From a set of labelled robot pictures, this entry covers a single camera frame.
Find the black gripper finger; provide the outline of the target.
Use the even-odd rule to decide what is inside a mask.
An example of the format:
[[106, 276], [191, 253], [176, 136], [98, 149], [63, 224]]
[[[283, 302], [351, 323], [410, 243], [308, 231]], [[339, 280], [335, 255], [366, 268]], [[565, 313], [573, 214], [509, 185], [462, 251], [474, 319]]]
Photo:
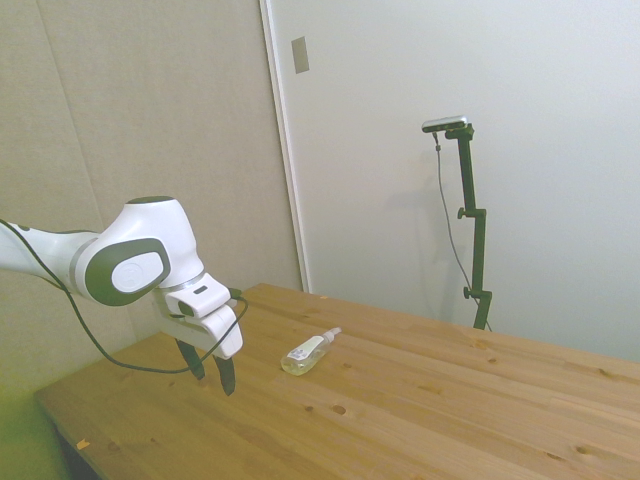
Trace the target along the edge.
[[196, 348], [179, 339], [176, 340], [176, 344], [192, 375], [197, 380], [204, 379], [206, 375], [205, 368], [202, 365], [201, 357], [199, 356]]
[[232, 358], [214, 356], [214, 361], [219, 373], [219, 379], [224, 393], [231, 396], [236, 388], [235, 366]]

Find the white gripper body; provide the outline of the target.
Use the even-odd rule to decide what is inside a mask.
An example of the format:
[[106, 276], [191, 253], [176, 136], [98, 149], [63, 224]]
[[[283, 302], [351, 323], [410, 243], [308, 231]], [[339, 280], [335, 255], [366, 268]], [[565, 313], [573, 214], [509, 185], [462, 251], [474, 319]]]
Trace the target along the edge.
[[212, 351], [221, 359], [231, 359], [242, 348], [243, 338], [236, 315], [227, 304], [203, 318], [194, 318], [171, 312], [159, 289], [152, 293], [162, 332], [200, 350]]

